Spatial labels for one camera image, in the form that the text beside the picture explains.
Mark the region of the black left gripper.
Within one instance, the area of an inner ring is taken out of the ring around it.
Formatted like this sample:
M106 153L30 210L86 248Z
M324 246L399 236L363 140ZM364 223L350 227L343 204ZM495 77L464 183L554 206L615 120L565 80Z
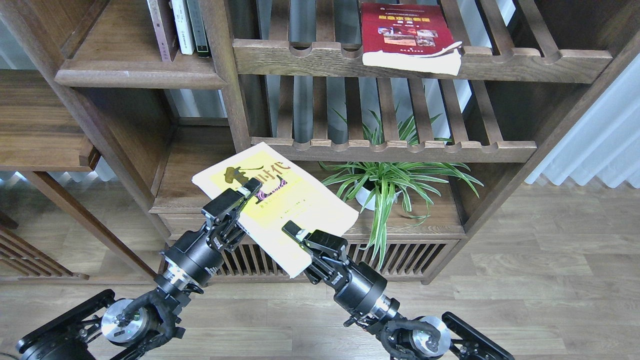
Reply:
M160 276L166 291L201 291L224 264L224 252L232 253L246 232L238 226L239 213L263 186L257 178L234 190L226 189L204 207L206 222L197 231L186 231L164 251L168 267Z

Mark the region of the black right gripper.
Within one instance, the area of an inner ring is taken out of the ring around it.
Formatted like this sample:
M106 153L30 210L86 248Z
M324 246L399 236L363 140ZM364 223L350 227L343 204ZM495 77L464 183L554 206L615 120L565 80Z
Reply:
M386 278L365 262L355 264L346 251L346 239L318 229L310 232L293 221L282 231L311 255L311 265L304 270L310 282L322 281L334 289L333 300L355 321L368 315L381 321L387 316Z

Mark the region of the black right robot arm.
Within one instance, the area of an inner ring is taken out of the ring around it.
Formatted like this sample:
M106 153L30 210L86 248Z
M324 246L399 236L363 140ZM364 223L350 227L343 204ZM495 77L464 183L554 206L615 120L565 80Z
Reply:
M409 319L400 303L386 296L387 280L365 262L354 262L343 237L309 232L288 221L282 231L311 256L304 273L312 284L334 289L333 299L356 324L374 335L396 360L435 360L451 351L460 360L511 360L512 354L452 312Z

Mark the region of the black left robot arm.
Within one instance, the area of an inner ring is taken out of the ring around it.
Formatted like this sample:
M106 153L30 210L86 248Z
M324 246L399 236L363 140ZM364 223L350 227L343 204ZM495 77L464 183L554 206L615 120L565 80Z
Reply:
M223 252L231 252L245 235L239 214L262 183L251 178L238 189L227 189L202 208L205 223L187 231L163 255L167 270L155 277L157 287L135 299L117 300L111 289L99 292L18 340L23 360L91 360L89 342L104 336L123 347L116 360L137 360L145 353L182 338L179 314L190 294L203 287L221 268Z

